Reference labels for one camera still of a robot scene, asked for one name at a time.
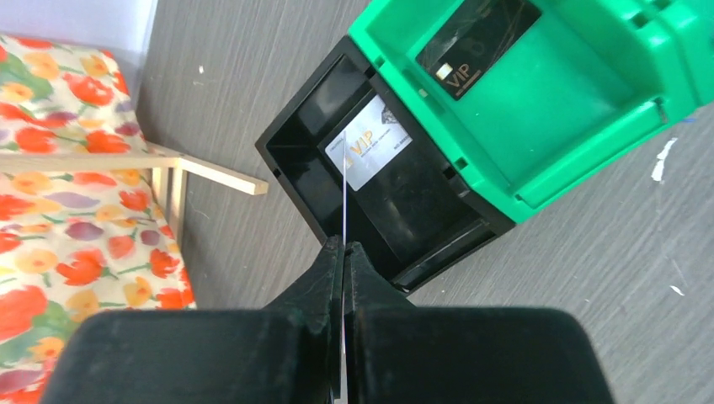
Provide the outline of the dark credit card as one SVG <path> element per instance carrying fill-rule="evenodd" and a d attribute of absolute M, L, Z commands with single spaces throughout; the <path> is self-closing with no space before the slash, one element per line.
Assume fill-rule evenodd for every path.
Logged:
<path fill-rule="evenodd" d="M 541 15 L 530 1 L 464 1 L 416 61 L 458 101 Z"/>

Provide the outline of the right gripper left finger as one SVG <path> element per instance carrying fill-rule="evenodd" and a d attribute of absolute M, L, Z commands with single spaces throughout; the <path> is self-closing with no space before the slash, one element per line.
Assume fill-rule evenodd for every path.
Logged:
<path fill-rule="evenodd" d="M 345 244 L 260 309 L 106 311 L 71 336 L 44 403 L 332 403 Z"/>

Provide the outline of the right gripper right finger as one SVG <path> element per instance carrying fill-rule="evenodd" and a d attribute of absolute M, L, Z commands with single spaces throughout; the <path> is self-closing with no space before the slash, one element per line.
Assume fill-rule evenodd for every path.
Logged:
<path fill-rule="evenodd" d="M 344 264 L 351 403 L 611 403 L 587 333 L 547 307 L 416 306 L 359 243 Z"/>

